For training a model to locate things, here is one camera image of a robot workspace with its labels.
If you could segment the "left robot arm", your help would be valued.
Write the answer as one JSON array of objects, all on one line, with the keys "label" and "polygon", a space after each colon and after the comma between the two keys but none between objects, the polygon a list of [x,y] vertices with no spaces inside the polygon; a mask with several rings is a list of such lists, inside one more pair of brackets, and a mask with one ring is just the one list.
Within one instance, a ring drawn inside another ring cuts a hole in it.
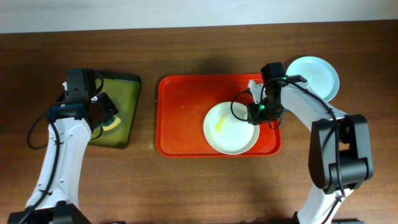
[{"label": "left robot arm", "polygon": [[102,91],[100,71],[67,71],[65,91],[41,114],[49,138],[40,176],[25,210],[11,213],[8,223],[88,223],[78,208],[78,185],[85,149],[93,131],[118,109]]}]

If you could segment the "yellow green sponge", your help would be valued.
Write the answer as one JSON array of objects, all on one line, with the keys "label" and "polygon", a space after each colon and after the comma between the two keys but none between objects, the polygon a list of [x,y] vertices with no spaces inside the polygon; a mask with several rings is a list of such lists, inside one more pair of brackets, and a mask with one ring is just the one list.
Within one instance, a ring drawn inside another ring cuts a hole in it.
[{"label": "yellow green sponge", "polygon": [[103,131],[110,131],[117,127],[120,123],[121,119],[114,115],[102,124],[102,129]]}]

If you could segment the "light blue plate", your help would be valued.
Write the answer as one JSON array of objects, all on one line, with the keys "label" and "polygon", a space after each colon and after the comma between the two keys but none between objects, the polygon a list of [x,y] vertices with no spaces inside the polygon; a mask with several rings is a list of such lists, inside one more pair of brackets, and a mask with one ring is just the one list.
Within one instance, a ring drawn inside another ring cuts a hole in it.
[{"label": "light blue plate", "polygon": [[287,68],[286,75],[301,75],[316,94],[325,101],[331,101],[340,88],[337,71],[326,60],[305,56],[294,60]]}]

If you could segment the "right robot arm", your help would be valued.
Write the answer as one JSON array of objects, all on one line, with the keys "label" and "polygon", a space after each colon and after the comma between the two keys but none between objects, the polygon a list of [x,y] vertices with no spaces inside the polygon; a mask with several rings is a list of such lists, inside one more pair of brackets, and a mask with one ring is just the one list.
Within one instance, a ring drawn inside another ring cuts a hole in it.
[{"label": "right robot arm", "polygon": [[301,75],[288,76],[280,62],[261,68],[263,83],[248,85],[249,124],[280,121],[291,111],[310,131],[308,170],[313,185],[292,223],[331,223],[347,196],[374,173],[367,119],[323,100]]}]

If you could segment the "white plate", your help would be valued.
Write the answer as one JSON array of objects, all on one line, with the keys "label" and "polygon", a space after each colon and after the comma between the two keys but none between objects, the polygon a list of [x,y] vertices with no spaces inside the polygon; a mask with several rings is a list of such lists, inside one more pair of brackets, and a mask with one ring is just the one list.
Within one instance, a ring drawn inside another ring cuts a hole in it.
[{"label": "white plate", "polygon": [[219,103],[206,114],[203,133],[208,144],[227,155],[243,154],[259,139],[259,125],[240,121],[231,112],[231,102]]}]

